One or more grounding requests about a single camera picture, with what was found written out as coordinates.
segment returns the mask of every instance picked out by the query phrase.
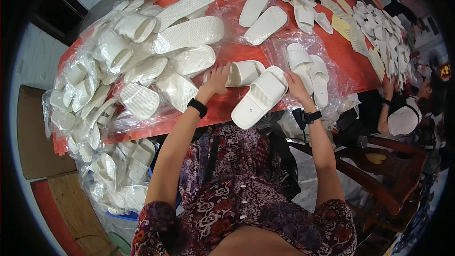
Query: black wristband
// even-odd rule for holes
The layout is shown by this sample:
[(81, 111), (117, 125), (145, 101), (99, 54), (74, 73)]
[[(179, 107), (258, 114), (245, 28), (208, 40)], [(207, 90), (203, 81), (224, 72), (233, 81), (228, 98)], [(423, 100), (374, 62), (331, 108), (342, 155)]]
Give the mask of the black wristband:
[(392, 103), (389, 100), (386, 100), (385, 98), (382, 100), (382, 104), (386, 104), (387, 106), (392, 106)]
[(190, 102), (188, 102), (188, 107), (189, 106), (199, 111), (200, 118), (203, 118), (207, 114), (207, 106), (195, 100), (194, 98), (191, 98)]

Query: yellow object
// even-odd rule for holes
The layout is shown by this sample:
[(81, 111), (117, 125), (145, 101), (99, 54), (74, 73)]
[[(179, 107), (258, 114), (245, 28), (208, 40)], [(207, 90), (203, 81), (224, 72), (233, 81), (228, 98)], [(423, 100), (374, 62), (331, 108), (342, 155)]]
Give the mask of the yellow object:
[(351, 41), (351, 39), (349, 38), (348, 34), (345, 31), (349, 30), (351, 26), (345, 21), (343, 21), (340, 17), (336, 16), (335, 14), (333, 14), (332, 16), (332, 28), (339, 32), (345, 39)]
[(386, 159), (385, 155), (380, 153), (366, 153), (365, 157), (368, 159), (369, 162), (376, 165), (381, 164), (382, 161)]
[(341, 7), (350, 15), (354, 15), (354, 11), (352, 8), (349, 6), (349, 4), (346, 2), (346, 0), (336, 0)]

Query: floral dress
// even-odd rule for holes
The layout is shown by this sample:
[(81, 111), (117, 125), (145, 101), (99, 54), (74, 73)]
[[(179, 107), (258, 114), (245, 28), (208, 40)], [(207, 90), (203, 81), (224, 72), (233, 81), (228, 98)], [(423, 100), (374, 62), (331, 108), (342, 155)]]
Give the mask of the floral dress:
[(183, 213), (176, 216), (162, 201), (146, 204), (131, 255), (207, 255), (240, 225), (272, 231), (307, 255), (353, 255), (357, 239), (346, 203), (329, 200), (310, 213), (287, 200), (282, 178), (266, 136), (231, 124), (209, 129), (183, 162)]

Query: red table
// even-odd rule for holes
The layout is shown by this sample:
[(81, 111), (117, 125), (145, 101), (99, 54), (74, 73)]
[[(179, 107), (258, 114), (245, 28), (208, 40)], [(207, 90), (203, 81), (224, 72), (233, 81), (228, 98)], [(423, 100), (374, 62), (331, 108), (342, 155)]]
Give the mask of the red table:
[[(156, 4), (164, 7), (170, 5), (179, 0), (154, 0)], [(222, 7), (230, 2), (237, 0), (230, 0), (229, 2), (218, 0), (219, 7)], [(354, 6), (355, 0), (346, 0), (350, 6)], [(289, 15), (289, 25), (284, 28), (281, 32), (298, 28), (295, 18), (293, 7), (289, 3), (282, 2), (278, 0), (278, 4), (287, 11)], [(332, 12), (326, 7), (318, 4), (315, 7), (317, 12), (324, 12), (327, 15), (329, 21), (332, 21)], [(356, 53), (352, 47), (351, 43), (347, 41), (342, 35), (337, 31), (334, 31), (332, 35), (326, 33), (322, 28), (315, 24), (314, 31), (322, 39), (326, 47), (329, 57), (338, 65), (339, 68), (345, 71), (351, 78), (353, 78), (358, 84), (358, 88), (355, 89), (355, 92), (362, 92), (371, 89), (380, 87), (380, 81), (371, 66), (369, 60)], [(76, 51), (76, 48), (81, 44), (81, 39), (79, 38), (71, 47), (61, 56), (59, 63), (59, 70), (61, 70), (65, 61)], [(372, 47), (369, 41), (366, 41), (368, 47)], [(223, 43), (219, 56), (217, 58), (217, 63), (226, 63), (227, 61), (242, 61), (248, 59), (255, 59), (263, 63), (268, 67), (268, 61), (263, 54), (259, 46), (247, 46), (242, 44), (235, 43)], [(207, 115), (199, 122), (199, 127), (223, 123), (231, 120), (231, 111), (234, 109), (235, 105), (239, 102), (242, 95), (246, 94), (248, 91), (247, 88), (230, 88), (226, 95), (224, 96), (215, 96), (208, 104), (210, 109)], [(279, 111), (285, 109), (286, 106), (282, 104), (276, 105), (272, 111)], [(174, 127), (175, 123), (178, 121), (179, 116), (173, 119), (169, 119), (162, 123), (157, 124), (152, 128), (147, 128), (138, 131), (131, 131), (124, 134), (116, 134), (109, 136), (105, 141), (107, 144), (118, 143), (126, 140), (141, 139), (146, 137), (151, 137), (160, 134), (167, 134)], [(66, 151), (65, 140), (57, 140), (54, 134), (54, 150), (56, 153), (63, 154)]]

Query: black hair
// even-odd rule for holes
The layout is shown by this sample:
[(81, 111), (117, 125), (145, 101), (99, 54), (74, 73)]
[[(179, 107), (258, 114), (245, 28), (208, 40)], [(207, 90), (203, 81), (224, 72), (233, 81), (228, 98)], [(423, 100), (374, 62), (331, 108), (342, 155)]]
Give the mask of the black hair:
[(438, 116), (442, 113), (444, 107), (446, 83), (442, 81), (442, 79), (434, 72), (432, 72), (429, 87), (431, 88), (431, 97), (420, 98), (418, 101), (418, 107), (422, 112), (422, 116), (425, 116), (427, 113), (432, 113), (433, 116)]

